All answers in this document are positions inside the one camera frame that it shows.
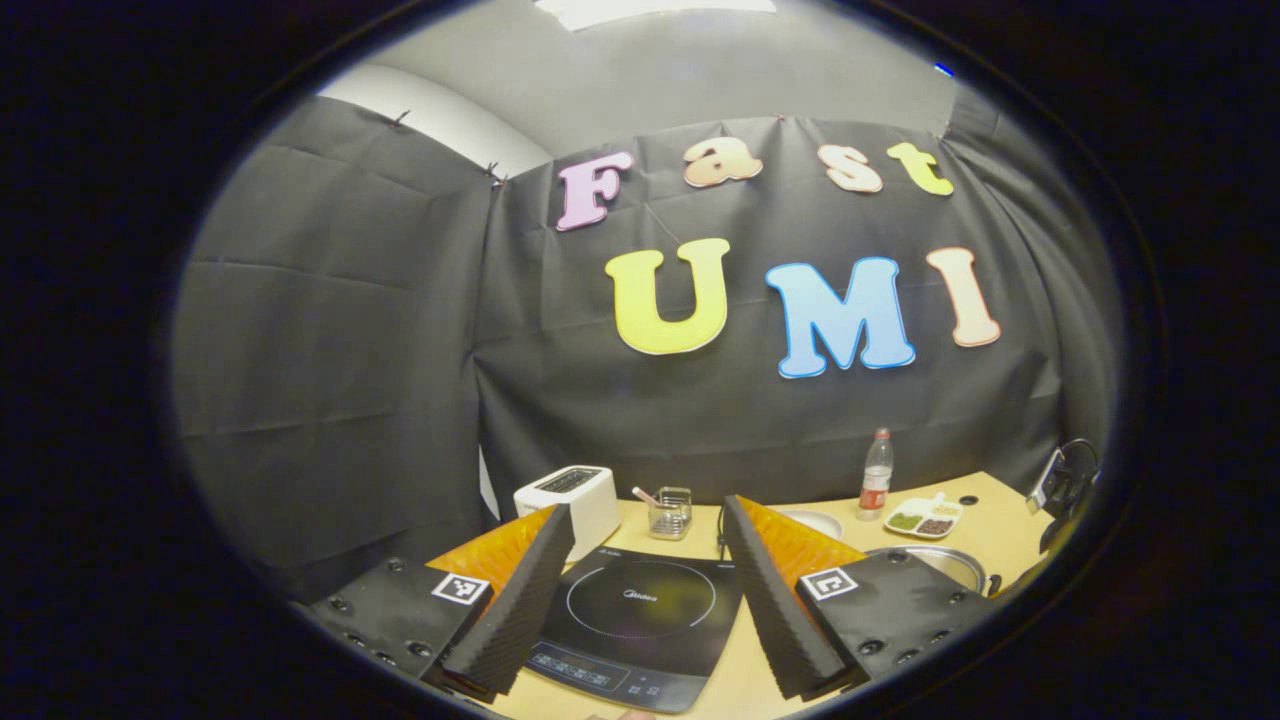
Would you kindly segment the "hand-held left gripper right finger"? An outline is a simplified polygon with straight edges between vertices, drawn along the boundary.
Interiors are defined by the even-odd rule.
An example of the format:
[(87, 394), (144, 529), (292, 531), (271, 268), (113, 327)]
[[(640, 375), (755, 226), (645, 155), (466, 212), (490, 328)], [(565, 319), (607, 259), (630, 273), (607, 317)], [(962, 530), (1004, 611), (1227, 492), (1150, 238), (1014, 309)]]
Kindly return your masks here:
[(901, 548), (864, 553), (739, 495), (723, 536), (786, 698), (878, 682), (955, 644), (995, 602)]

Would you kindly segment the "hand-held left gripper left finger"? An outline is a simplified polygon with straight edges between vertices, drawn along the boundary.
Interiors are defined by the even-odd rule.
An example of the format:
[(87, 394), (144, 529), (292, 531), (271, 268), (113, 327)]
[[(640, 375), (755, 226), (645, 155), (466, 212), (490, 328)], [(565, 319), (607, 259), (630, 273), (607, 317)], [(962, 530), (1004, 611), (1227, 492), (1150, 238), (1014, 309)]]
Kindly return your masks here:
[(553, 503), (429, 562), (388, 559), (306, 612), (407, 676), (492, 701), (515, 684), (573, 544), (571, 509)]

